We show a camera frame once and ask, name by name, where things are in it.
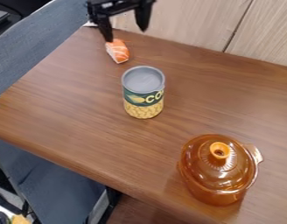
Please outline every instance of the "gray chair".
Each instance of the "gray chair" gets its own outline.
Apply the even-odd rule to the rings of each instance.
[[[55,0],[0,36],[0,94],[87,21],[85,1]],[[43,224],[81,224],[105,187],[0,140],[0,165]]]

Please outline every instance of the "metal can rim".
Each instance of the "metal can rim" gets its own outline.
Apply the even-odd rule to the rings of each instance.
[[[156,71],[158,74],[160,74],[162,80],[161,80],[161,84],[159,85],[159,87],[157,87],[157,88],[155,88],[155,89],[153,89],[153,90],[151,90],[151,91],[136,91],[136,90],[134,90],[134,89],[127,88],[127,87],[125,86],[125,83],[124,83],[125,77],[126,77],[130,72],[132,72],[132,71],[134,71],[134,70],[137,70],[138,68],[149,68],[149,69],[152,69],[152,70]],[[165,88],[165,75],[164,75],[164,73],[163,73],[160,69],[155,68],[155,67],[153,67],[153,66],[133,66],[132,68],[128,69],[126,72],[123,73],[122,78],[121,78],[121,81],[122,81],[122,86],[123,86],[124,88],[128,89],[128,90],[131,91],[131,92],[138,93],[138,94],[148,94],[148,93],[152,93],[152,92],[155,92],[155,91],[163,90],[163,89]]]

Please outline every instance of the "wall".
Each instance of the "wall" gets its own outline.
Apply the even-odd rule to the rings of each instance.
[[[140,32],[133,11],[113,26]],[[157,0],[145,35],[287,66],[287,0]]]

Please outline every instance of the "lid knob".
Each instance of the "lid knob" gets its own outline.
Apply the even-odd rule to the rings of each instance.
[[[227,144],[215,142],[210,145],[211,154],[217,159],[225,159],[230,155],[230,148]]]

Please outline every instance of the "pot lid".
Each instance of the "pot lid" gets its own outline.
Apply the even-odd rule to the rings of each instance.
[[[227,136],[203,135],[192,139],[184,146],[180,162],[188,180],[208,191],[245,189],[256,176],[256,161],[250,152]]]

